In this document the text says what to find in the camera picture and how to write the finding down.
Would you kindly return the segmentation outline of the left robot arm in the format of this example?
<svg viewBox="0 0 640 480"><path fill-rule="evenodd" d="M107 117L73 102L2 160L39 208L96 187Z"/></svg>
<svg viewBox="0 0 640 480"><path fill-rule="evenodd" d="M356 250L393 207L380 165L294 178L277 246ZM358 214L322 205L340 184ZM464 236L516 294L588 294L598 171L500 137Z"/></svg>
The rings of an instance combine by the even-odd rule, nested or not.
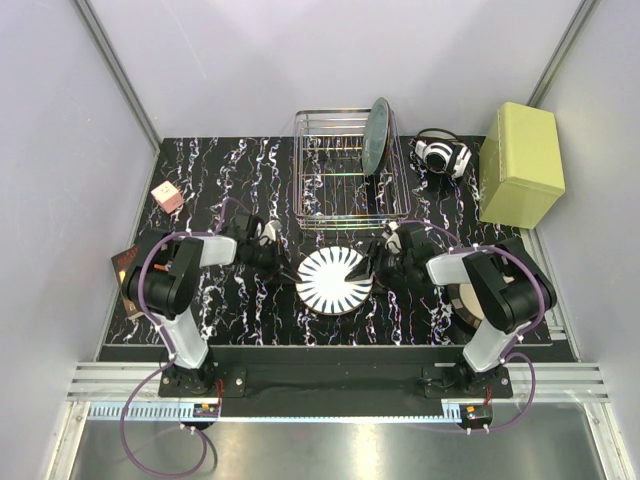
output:
<svg viewBox="0 0 640 480"><path fill-rule="evenodd" d="M215 386L216 372L191 311L201 270L234 264L253 268L267 279L299 283L286 257L279 221L237 214L213 233L150 230L137 244L121 293L133 302L161 335L169 361L182 369L181 384L196 396Z"/></svg>

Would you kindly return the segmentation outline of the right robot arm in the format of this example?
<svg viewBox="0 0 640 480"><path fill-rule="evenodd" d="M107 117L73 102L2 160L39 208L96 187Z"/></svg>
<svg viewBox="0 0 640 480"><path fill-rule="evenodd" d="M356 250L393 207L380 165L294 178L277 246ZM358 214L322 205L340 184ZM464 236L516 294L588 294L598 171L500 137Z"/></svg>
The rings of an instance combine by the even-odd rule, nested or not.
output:
<svg viewBox="0 0 640 480"><path fill-rule="evenodd" d="M453 375L457 390L470 397L488 387L489 372L507 361L520 337L557 302L555 288L520 238L464 247L444 228L416 220L387 226L345 279L371 279L387 288L401 281L420 292L469 286L482 317Z"/></svg>

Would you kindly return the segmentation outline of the light blue plate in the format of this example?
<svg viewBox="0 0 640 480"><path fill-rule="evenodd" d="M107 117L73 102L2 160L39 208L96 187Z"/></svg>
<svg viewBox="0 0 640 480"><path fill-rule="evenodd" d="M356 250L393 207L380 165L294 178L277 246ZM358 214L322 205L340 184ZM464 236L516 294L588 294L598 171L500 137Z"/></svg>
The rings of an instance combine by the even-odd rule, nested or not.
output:
<svg viewBox="0 0 640 480"><path fill-rule="evenodd" d="M380 97L375 101L365 125L361 165L366 176L376 175L375 170L383 150L386 133L385 100L384 97Z"/></svg>

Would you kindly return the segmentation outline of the dark teal glazed plate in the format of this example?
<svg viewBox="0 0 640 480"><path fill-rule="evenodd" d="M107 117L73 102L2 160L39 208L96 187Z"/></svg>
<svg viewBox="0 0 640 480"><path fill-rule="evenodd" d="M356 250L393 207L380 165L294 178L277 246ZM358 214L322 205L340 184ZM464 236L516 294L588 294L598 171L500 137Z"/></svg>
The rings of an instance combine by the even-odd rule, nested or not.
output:
<svg viewBox="0 0 640 480"><path fill-rule="evenodd" d="M393 110L387 100L385 100L384 106L386 108L386 133L383 150L375 170L376 175L380 174L384 170L388 162L392 143Z"/></svg>

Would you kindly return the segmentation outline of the white blue striped plate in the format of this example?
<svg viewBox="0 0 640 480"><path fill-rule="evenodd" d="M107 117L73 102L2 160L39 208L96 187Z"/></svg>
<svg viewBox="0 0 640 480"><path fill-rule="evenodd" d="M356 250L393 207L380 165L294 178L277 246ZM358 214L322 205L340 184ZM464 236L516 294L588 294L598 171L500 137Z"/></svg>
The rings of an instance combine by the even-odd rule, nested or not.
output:
<svg viewBox="0 0 640 480"><path fill-rule="evenodd" d="M338 316L359 308L369 297L371 279L347 281L346 276L363 259L356 250L330 246L316 250L298 267L298 296L315 313Z"/></svg>

